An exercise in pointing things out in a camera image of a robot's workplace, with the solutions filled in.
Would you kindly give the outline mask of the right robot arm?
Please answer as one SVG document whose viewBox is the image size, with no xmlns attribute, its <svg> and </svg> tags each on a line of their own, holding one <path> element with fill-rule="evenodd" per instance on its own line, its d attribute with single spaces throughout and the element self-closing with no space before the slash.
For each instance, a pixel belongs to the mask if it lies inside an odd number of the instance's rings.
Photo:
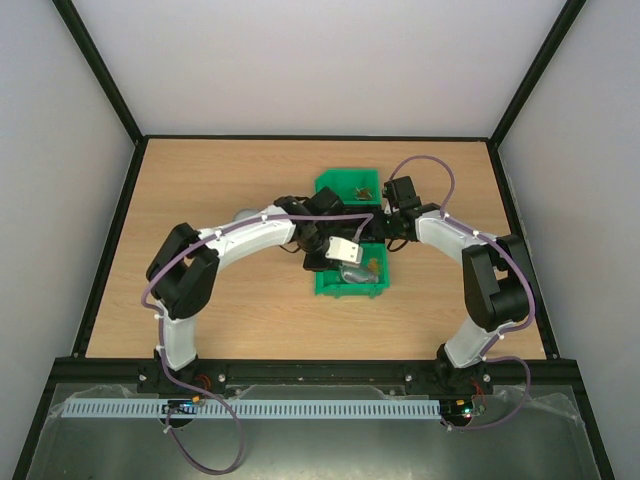
<svg viewBox="0 0 640 480">
<path fill-rule="evenodd" d="M 382 196 L 388 203 L 393 240 L 439 250 L 462 268 L 467 318 L 436 353 L 439 388 L 452 393 L 472 378 L 506 334 L 528 328 L 536 317 L 534 289 L 527 277 L 531 263 L 523 240 L 495 237 L 458 221 L 439 204 L 424 204 L 410 177 L 391 178 Z"/>
</svg>

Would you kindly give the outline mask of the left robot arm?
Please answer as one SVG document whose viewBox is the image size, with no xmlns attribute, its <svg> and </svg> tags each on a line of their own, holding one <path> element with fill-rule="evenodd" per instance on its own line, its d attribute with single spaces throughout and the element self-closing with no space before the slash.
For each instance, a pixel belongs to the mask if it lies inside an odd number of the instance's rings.
<svg viewBox="0 0 640 480">
<path fill-rule="evenodd" d="M 219 271 L 247 256 L 291 242 L 305 253 L 303 268 L 323 272 L 358 264 L 363 230 L 374 215 L 346 213 L 342 205 L 314 213 L 307 202 L 280 197 L 266 208 L 218 227 L 176 226 L 149 266 L 141 303 L 156 312 L 162 364 L 179 371 L 197 357 L 197 314 L 210 301 Z"/>
</svg>

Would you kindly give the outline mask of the silver metal scoop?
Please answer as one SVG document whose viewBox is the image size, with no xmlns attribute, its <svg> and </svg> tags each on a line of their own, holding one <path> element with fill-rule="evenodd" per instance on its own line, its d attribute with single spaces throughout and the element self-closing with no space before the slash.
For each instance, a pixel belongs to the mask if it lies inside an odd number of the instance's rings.
<svg viewBox="0 0 640 480">
<path fill-rule="evenodd" d="M 372 274 L 366 266 L 342 263 L 339 267 L 340 278 L 346 284 L 360 285 L 360 284 L 376 284 L 379 281 L 379 277 Z"/>
</svg>

